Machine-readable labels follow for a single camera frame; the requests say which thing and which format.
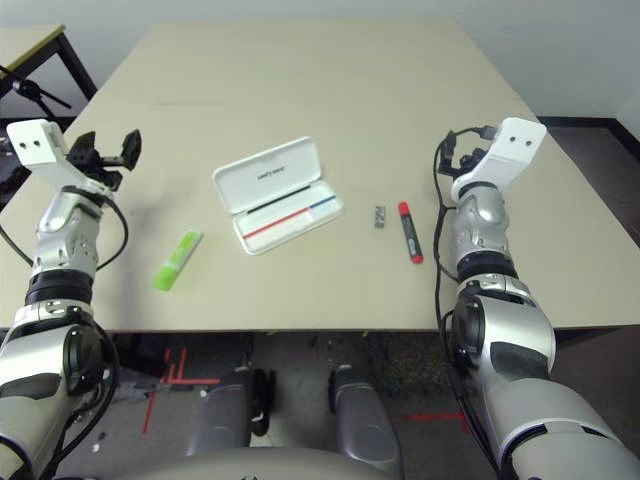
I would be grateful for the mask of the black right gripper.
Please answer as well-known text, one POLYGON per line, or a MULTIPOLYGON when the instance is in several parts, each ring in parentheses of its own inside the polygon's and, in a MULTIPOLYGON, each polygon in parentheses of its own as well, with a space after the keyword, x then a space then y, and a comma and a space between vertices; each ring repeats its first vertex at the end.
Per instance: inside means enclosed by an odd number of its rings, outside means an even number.
MULTIPOLYGON (((453 166, 453 157, 457 144, 457 135, 448 133, 441 142, 440 146, 440 173, 456 173, 457 169, 453 166)), ((475 169, 478 163, 484 158, 486 151, 483 149, 474 149, 470 154, 463 155, 459 160, 458 175, 464 175, 475 169)))

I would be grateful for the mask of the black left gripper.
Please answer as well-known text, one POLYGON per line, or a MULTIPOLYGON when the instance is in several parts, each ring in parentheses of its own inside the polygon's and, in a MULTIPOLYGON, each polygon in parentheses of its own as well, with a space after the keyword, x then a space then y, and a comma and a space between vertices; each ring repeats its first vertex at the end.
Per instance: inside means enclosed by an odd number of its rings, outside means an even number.
MULTIPOLYGON (((66 159, 77 167, 88 178, 105 185, 116 192, 123 179, 117 171, 110 171, 102 164, 100 154, 95 149, 96 132, 90 131, 79 136, 70 148, 66 159)), ((129 132, 122 143, 120 154, 121 165, 133 171, 137 165, 142 149, 142 137, 139 129, 129 132)))

